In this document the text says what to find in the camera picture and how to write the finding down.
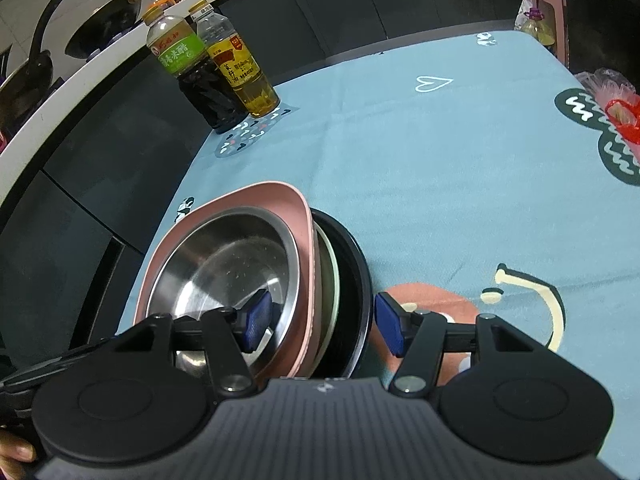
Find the person's left hand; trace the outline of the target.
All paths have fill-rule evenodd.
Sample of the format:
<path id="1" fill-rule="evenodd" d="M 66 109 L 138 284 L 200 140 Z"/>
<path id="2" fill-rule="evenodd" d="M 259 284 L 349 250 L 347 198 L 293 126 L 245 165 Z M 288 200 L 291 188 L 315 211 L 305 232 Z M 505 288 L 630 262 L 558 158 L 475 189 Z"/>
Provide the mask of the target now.
<path id="1" fill-rule="evenodd" d="M 4 429 L 0 430 L 0 470 L 2 479 L 24 479 L 26 474 L 24 464 L 30 464 L 36 458 L 36 450 L 30 443 Z"/>

